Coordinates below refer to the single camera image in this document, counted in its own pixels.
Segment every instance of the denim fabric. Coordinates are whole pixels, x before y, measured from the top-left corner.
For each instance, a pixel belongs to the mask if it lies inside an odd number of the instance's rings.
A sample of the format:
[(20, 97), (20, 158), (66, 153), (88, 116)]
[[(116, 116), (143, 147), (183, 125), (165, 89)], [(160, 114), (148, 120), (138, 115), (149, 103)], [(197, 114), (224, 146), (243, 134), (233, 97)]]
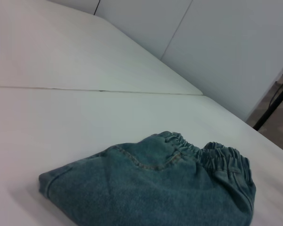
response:
[(236, 149), (154, 134), (39, 176), (79, 226), (248, 226), (256, 187)]

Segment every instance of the jeans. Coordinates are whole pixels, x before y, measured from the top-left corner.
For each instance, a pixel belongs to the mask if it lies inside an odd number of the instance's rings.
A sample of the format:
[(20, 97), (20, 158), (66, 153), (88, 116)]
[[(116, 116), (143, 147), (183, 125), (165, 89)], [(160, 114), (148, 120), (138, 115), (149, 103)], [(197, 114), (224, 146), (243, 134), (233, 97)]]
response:
[(256, 187), (247, 158), (154, 134), (39, 176), (40, 192), (79, 226), (248, 226)]

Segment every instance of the elastic waistband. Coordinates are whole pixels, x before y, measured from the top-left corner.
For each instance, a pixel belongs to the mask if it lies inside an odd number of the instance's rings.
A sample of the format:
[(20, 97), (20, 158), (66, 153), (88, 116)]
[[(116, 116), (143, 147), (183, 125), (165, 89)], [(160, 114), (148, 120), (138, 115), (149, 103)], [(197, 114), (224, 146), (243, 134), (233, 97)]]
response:
[(188, 143), (180, 133), (166, 131), (158, 135), (163, 136), (166, 143), (172, 144), (183, 155), (192, 156), (206, 170), (241, 173), (247, 182), (252, 182), (250, 162), (237, 149), (216, 142), (210, 142), (200, 149)]

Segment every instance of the white table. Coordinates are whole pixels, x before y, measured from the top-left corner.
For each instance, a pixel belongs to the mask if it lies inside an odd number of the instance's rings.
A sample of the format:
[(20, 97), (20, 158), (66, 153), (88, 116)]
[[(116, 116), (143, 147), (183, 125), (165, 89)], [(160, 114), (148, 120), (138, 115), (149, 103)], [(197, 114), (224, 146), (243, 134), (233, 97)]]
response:
[(110, 23), (46, 0), (0, 0), (0, 86), (202, 94)]
[(38, 175), (165, 130), (237, 148), (257, 186), (252, 225), (283, 225), (283, 150), (207, 97), (0, 89), (0, 226), (74, 225)]

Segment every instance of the white wall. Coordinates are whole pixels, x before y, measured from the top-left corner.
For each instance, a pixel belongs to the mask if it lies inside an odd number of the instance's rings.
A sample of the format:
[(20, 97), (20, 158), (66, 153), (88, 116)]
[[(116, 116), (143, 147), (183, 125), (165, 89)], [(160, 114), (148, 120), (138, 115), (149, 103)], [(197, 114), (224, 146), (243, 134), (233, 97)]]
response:
[(194, 0), (162, 61), (246, 120), (283, 70), (283, 0)]
[(96, 15), (160, 59), (190, 3), (191, 0), (101, 0)]
[(77, 10), (94, 14), (96, 6), (99, 0), (49, 0), (63, 6), (68, 6), (70, 8), (75, 8)]

